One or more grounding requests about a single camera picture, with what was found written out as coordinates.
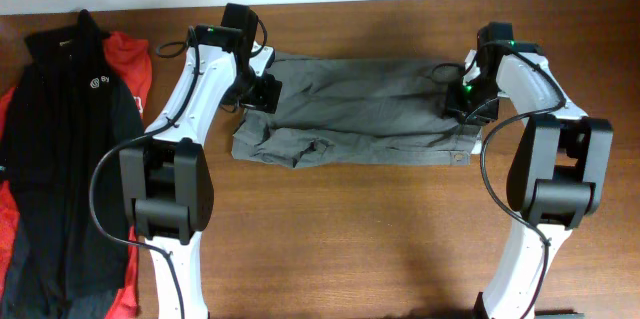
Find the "grey shorts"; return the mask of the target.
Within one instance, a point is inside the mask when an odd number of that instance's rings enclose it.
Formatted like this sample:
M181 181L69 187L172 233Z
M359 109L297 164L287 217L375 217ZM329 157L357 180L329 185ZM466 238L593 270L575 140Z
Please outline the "grey shorts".
M425 58L276 55L283 85L273 114L248 110L236 160L291 169L326 164L467 165L482 129L444 114L452 67Z

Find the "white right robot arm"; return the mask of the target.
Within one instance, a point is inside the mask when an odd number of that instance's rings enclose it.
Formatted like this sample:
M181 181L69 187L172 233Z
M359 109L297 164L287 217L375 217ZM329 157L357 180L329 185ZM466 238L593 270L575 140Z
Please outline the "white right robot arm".
M506 179L506 197L487 191L511 219L498 268L473 308L476 318L532 318L558 251L599 207L613 128L589 116L561 88L533 43L485 42L471 51L453 88L464 98L489 89L489 104L509 98L516 114L498 123L479 149L510 124L524 131Z

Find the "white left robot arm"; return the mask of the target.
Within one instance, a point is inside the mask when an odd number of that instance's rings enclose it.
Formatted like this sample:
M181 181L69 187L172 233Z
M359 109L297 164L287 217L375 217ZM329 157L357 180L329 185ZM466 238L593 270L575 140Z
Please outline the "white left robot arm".
M241 29L190 28L182 51L171 96L119 163L125 214L151 253L159 317L206 318L200 245L214 204L207 134L222 105L274 112L282 85L267 72L274 49Z

